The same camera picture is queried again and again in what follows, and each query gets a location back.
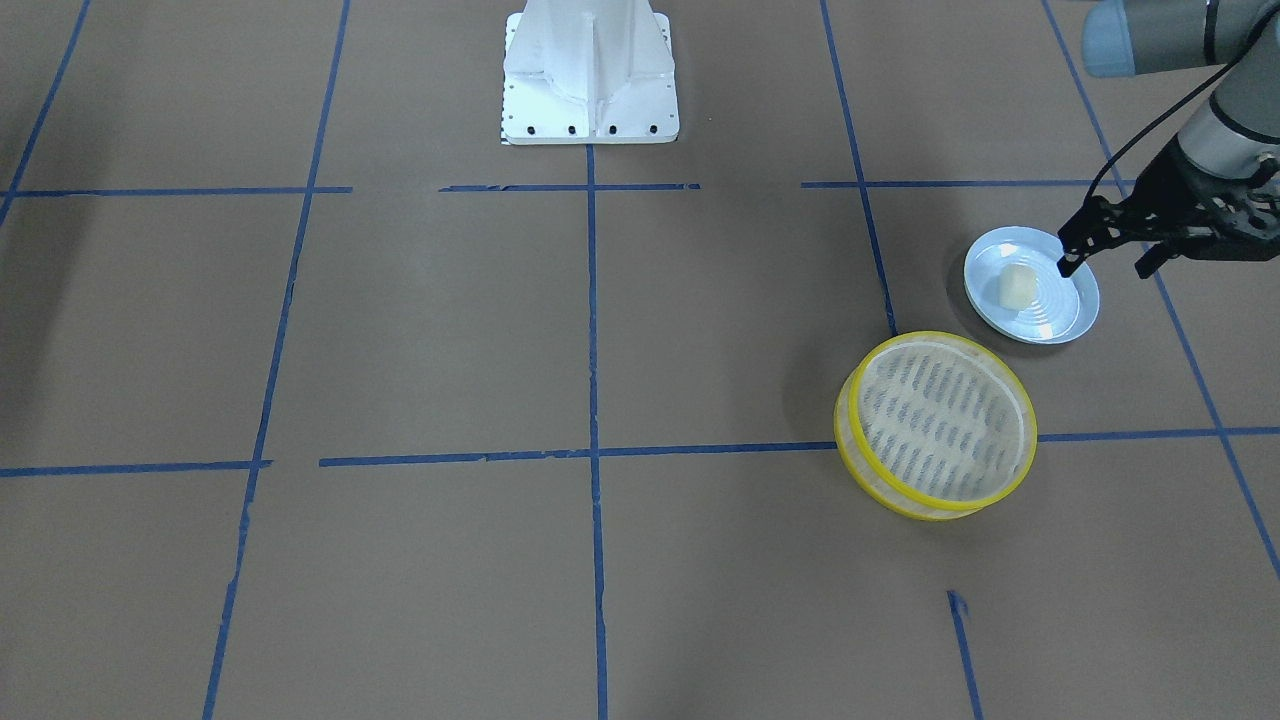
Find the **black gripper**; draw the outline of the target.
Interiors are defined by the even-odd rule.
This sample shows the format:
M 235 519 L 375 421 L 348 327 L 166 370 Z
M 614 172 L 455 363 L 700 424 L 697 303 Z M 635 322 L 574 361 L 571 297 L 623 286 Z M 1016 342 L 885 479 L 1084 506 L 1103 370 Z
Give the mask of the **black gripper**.
M 1146 251 L 1134 263 L 1140 279 L 1184 259 L 1276 259 L 1277 159 L 1266 152 L 1242 178 L 1201 169 L 1176 140 L 1140 173 L 1121 202 L 1085 197 L 1057 232 L 1057 272 L 1071 278 L 1089 258 L 1128 243 Z

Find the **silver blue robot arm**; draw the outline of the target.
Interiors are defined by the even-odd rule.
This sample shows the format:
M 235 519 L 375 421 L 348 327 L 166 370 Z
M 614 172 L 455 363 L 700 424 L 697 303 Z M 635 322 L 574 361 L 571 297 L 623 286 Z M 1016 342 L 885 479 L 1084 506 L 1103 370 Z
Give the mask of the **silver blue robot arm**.
M 1057 269 L 1146 243 L 1139 277 L 1166 261 L 1265 263 L 1277 256 L 1277 4 L 1275 1 L 1098 1 L 1082 31 L 1082 60 L 1096 78 L 1206 70 L 1135 140 L 1176 114 L 1185 120 L 1110 201 L 1092 182 L 1059 229 Z

